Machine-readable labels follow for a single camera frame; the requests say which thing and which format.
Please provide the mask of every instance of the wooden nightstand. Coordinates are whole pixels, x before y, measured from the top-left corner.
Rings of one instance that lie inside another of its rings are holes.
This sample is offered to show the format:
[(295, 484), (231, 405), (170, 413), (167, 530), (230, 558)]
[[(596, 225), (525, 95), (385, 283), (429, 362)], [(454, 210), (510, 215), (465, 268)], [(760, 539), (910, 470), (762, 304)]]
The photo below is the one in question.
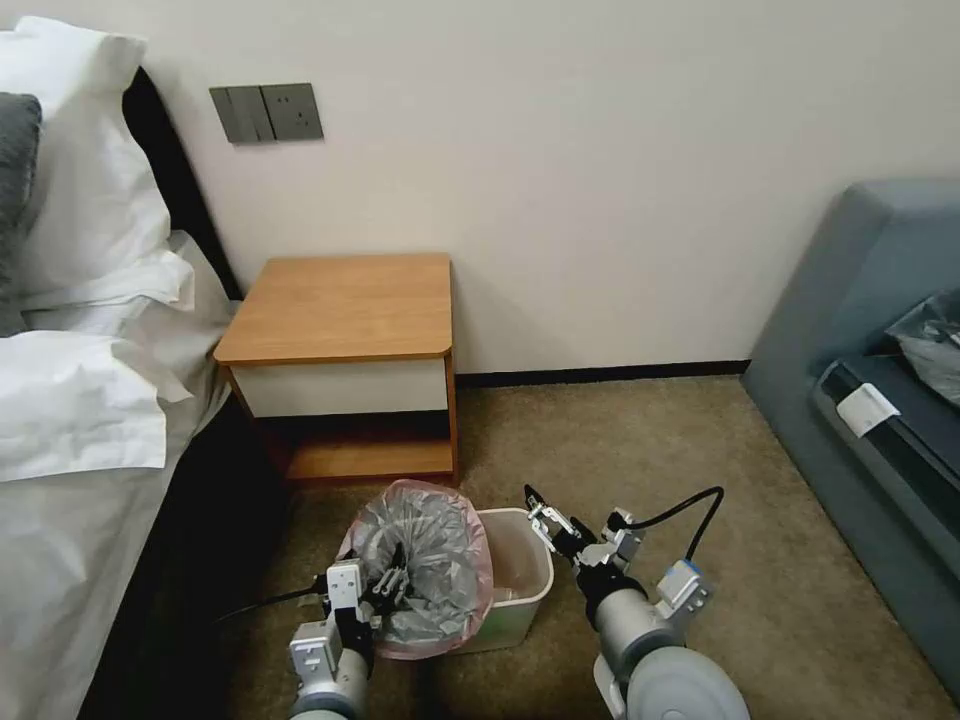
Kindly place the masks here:
[(449, 256), (270, 260), (214, 357), (288, 479), (458, 482)]

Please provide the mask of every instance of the nightstand top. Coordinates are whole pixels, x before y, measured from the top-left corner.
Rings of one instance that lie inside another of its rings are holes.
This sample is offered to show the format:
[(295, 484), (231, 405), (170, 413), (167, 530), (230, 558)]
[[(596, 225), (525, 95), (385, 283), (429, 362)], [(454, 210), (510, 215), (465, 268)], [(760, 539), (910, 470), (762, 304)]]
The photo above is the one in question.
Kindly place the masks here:
[(274, 258), (214, 357), (280, 365), (443, 357), (453, 345), (450, 257)]

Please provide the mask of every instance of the pink trash bag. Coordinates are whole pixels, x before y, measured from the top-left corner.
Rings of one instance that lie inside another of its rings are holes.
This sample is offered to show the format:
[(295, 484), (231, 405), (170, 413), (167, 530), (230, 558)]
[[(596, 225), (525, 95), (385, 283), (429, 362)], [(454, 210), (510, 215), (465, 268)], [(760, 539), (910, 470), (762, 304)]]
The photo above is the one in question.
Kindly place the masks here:
[(476, 634), (493, 604), (493, 565), (480, 516), (455, 490), (397, 480), (360, 511), (337, 557), (352, 550), (366, 577), (376, 579), (398, 543), (410, 587), (384, 619), (377, 654), (421, 660), (455, 650)]

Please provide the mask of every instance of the trash bag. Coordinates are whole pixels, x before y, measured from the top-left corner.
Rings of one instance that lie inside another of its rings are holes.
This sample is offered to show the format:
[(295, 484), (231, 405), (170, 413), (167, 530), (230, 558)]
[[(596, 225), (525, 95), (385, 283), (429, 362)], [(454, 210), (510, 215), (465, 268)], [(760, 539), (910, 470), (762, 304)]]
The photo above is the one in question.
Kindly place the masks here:
[(960, 407), (960, 290), (924, 300), (887, 330), (924, 383)]
[(375, 580), (395, 559), (398, 543), (410, 584), (384, 618), (377, 654), (419, 660), (460, 647), (493, 603), (493, 566), (480, 516), (450, 488), (397, 480), (360, 511), (338, 558), (353, 551)]

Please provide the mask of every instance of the beige carpet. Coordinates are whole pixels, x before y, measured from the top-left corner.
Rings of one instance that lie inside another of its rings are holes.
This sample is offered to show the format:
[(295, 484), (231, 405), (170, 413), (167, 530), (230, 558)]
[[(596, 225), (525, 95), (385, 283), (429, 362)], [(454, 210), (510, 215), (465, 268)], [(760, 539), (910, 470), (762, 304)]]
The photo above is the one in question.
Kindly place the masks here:
[[(735, 378), (464, 391), (462, 489), (479, 509), (518, 506), (530, 482), (599, 527), (614, 505), (640, 516), (692, 492), (728, 492), (697, 563), (716, 582), (689, 644), (722, 665), (752, 716), (956, 718), (903, 633)], [(304, 586), (376, 488), (297, 503), (265, 592)], [(634, 565), (652, 587), (683, 554), (696, 510), (653, 529)], [(377, 718), (603, 718), (596, 638), (562, 561), (527, 640), (512, 650), (419, 664), (378, 660)], [(296, 682), (286, 645), (316, 608), (288, 603), (241, 621), (232, 710), (280, 720)]]

